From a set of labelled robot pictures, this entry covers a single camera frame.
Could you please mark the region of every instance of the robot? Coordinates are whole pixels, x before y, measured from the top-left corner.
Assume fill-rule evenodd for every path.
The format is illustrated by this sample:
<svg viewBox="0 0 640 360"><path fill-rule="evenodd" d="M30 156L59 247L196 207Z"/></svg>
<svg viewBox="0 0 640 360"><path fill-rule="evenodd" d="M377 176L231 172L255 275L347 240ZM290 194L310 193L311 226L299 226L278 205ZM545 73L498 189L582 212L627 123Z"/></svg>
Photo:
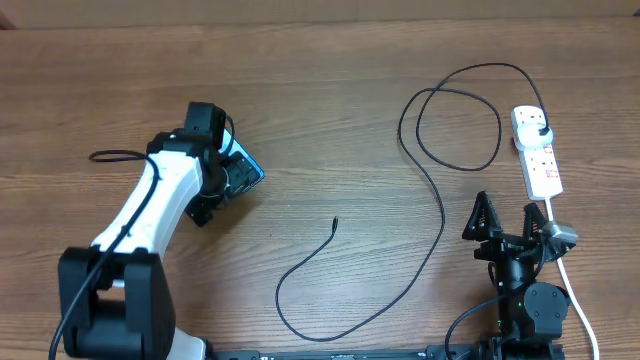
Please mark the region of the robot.
<svg viewBox="0 0 640 360"><path fill-rule="evenodd" d="M225 130L226 122L231 122L231 133ZM449 345L455 326L473 311L456 320L444 346L418 350L214 352L207 340L176 328L162 259L181 213L204 226L214 210L264 178L234 137L233 122L224 110L192 102L182 128L158 133L148 143L146 155L134 156L147 163L116 219L90 247L68 248L60 258L63 317L50 359L55 359L61 337L70 357L100 360L564 359L561 346L552 345L552 340L562 335L569 297L564 289L535 277L545 262L573 248L578 236L569 225L548 222L533 203L525 207L522 236L505 234L486 192L478 194L462 237L480 242L474 256L489 262L497 297L488 303L498 303L500 333L484 336L476 344ZM134 155L123 151L94 155L112 153ZM98 291L111 287L124 287L125 300L100 299Z"/></svg>

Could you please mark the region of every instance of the power outlet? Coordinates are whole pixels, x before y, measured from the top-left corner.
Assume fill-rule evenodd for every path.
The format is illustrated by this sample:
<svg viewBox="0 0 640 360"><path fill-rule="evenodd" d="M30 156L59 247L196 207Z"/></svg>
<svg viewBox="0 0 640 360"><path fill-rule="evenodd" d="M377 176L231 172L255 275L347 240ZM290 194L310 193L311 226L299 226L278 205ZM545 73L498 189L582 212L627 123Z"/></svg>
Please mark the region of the power outlet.
<svg viewBox="0 0 640 360"><path fill-rule="evenodd" d="M526 129L544 126L545 119L540 108L518 106L511 112L514 143L520 155L522 174L531 200L544 200L562 193L562 181L558 163L549 139L535 139L533 135L524 139Z"/></svg>

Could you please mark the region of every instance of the power adapter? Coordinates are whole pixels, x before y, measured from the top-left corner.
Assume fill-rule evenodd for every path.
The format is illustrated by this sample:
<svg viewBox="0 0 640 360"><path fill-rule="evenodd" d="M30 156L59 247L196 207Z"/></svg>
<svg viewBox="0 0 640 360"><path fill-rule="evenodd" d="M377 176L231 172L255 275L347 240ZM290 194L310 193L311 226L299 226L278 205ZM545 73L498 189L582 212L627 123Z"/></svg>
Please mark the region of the power adapter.
<svg viewBox="0 0 640 360"><path fill-rule="evenodd" d="M562 193L558 163L553 153L553 132L540 135L544 114L535 106L518 106L511 112L513 140L518 148L522 174L531 200L550 199Z"/></svg>

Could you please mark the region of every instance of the wooden surface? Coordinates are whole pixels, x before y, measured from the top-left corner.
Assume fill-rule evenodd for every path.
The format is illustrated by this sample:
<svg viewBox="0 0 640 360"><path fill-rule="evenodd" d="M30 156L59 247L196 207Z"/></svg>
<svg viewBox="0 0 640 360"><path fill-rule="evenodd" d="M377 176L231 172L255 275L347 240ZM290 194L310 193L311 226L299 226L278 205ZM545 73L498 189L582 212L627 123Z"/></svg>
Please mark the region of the wooden surface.
<svg viewBox="0 0 640 360"><path fill-rule="evenodd" d="M640 0L0 0L18 29L631 16Z"/></svg>
<svg viewBox="0 0 640 360"><path fill-rule="evenodd" d="M340 25L171 27L0 33L0 358L41 359L59 320L56 266L87 246L133 189L140 163L94 164L94 150L144 150L180 126L187 103L213 101L267 173L203 229L183 218L165 269L179 326L223 349L416 348L440 344L451 322L491 297L486 263L460 234L475 194L493 195L506 230L528 202L511 145L509 112L533 103L508 69L464 74L449 86L500 110L502 149L479 173L419 159L444 198L447 226L411 292L350 336L317 344L281 323L282 274L341 222L334 242L285 283L284 313L328 336L391 301L432 244L440 218L432 190L396 140L417 90L486 61L526 69L556 134L565 193L556 218L581 239L565 264L604 359L640 351L640 23L637 19L490 20ZM405 129L417 152L418 107ZM425 143L443 160L478 165L496 141L482 104L438 95ZM555 265L542 279L560 285ZM494 329L495 310L464 322L455 342ZM561 343L589 345L572 310Z"/></svg>

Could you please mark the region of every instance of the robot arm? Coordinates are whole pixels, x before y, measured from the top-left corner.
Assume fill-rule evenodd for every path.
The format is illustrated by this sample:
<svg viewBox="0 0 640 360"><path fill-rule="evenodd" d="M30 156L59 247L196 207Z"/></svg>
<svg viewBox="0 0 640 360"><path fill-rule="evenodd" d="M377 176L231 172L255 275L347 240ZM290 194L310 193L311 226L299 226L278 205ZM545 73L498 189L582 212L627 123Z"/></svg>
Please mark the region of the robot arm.
<svg viewBox="0 0 640 360"><path fill-rule="evenodd" d="M147 145L160 180L94 285L81 293L72 309L63 329L69 356L204 360L211 352L206 341L175 327L162 259L182 211L203 226L220 203L246 192L264 177L255 161L225 131L226 120L226 113L213 104L191 103L183 128L161 132ZM153 167L147 163L124 207L91 247L68 248L60 258L63 314L70 310L96 259L147 195L153 177ZM98 290L112 286L124 287L124 301L100 299Z"/></svg>

